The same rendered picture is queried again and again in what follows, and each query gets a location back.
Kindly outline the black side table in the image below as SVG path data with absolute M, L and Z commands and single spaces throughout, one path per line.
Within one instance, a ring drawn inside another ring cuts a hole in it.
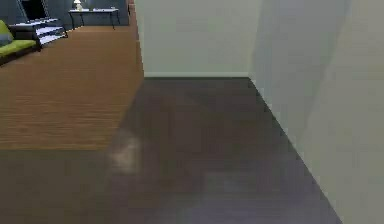
M 82 10 L 76 10 L 76 9 L 71 9 L 68 11 L 68 14 L 71 19 L 71 25 L 72 28 L 75 29 L 75 23 L 74 23 L 74 16 L 78 15 L 80 17 L 81 21 L 81 26 L 85 26 L 84 22 L 84 16 L 89 14 L 89 15 L 97 15 L 97 14 L 106 14 L 109 16 L 110 19 L 110 24 L 113 29 L 115 29 L 115 24 L 113 20 L 113 16 L 116 16 L 117 22 L 119 25 L 121 25 L 120 21 L 120 14 L 119 14 L 119 9 L 116 8 L 109 8 L 109 9 L 82 9 Z

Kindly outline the black shelf with white boards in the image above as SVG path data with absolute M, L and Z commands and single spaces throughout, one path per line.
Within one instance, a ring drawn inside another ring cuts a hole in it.
M 16 39 L 36 40 L 40 46 L 68 37 L 66 28 L 58 18 L 12 24 L 9 28 Z

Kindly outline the black television set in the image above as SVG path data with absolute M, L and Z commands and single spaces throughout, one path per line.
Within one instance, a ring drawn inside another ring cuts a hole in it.
M 44 0 L 19 0 L 28 21 L 48 18 Z

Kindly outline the green sofa with black frame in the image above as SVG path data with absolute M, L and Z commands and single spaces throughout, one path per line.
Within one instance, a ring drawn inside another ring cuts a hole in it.
M 13 27 L 0 20 L 0 66 L 41 49 L 40 40 L 31 28 Z

